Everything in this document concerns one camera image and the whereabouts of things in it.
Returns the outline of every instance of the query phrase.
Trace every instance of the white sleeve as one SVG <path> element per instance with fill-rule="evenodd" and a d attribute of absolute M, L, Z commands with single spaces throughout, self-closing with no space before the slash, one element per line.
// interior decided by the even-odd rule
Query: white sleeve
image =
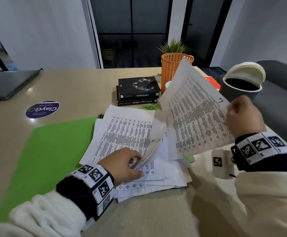
<path fill-rule="evenodd" d="M 244 172 L 236 179 L 253 236 L 287 236 L 287 172 Z"/>
<path fill-rule="evenodd" d="M 36 195 L 15 207 L 10 223 L 0 223 L 0 236 L 80 237 L 86 224 L 83 212 L 56 191 Z"/>

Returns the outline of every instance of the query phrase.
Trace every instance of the wristband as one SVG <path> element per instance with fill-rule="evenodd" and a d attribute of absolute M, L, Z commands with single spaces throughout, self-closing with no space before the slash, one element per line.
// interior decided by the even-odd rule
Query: wristband
<path fill-rule="evenodd" d="M 113 201 L 112 189 L 114 184 L 109 173 L 100 165 L 89 162 L 87 165 L 73 171 L 72 176 L 82 180 L 92 192 L 97 204 L 95 221 L 104 213 Z"/>
<path fill-rule="evenodd" d="M 273 132 L 262 132 L 249 136 L 234 147 L 237 147 L 250 165 L 277 154 L 287 154 L 287 146 Z"/>

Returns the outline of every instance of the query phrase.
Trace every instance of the green leaves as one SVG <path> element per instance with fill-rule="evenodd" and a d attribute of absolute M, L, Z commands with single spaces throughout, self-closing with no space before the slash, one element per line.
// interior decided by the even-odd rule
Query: green leaves
<path fill-rule="evenodd" d="M 190 51 L 189 48 L 185 44 L 183 44 L 182 39 L 175 40 L 174 38 L 171 40 L 170 43 L 165 42 L 158 49 L 162 51 L 163 54 L 165 53 L 186 53 Z"/>

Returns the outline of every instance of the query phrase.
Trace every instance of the table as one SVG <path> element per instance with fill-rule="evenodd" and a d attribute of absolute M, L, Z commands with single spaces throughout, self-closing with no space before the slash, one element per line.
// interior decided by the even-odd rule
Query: table
<path fill-rule="evenodd" d="M 43 71 L 10 100 L 0 102 L 0 202 L 32 129 L 104 113 L 116 103 L 119 78 L 160 73 L 160 67 Z M 45 100 L 58 101 L 59 110 L 41 119 L 25 117 L 28 107 Z M 193 182 L 187 188 L 113 203 L 82 236 L 196 236 L 197 225 L 201 236 L 246 236 L 246 211 L 235 194 L 234 179 L 213 177 L 210 151 L 195 157 Z"/>

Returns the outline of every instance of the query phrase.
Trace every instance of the purple sticker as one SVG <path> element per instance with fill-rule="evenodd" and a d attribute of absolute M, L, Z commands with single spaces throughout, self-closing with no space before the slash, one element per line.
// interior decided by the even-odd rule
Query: purple sticker
<path fill-rule="evenodd" d="M 51 115 L 59 109 L 59 106 L 59 102 L 54 100 L 43 101 L 29 107 L 26 111 L 26 117 L 37 119 Z"/>

